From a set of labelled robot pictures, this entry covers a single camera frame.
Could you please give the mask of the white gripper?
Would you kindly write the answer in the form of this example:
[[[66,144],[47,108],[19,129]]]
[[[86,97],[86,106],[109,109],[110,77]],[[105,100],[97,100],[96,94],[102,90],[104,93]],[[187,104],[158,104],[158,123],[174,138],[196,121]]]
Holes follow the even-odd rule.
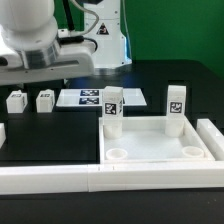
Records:
[[[0,54],[0,86],[89,76],[94,73],[93,43],[63,45],[50,65],[25,68],[21,56],[6,45]]]

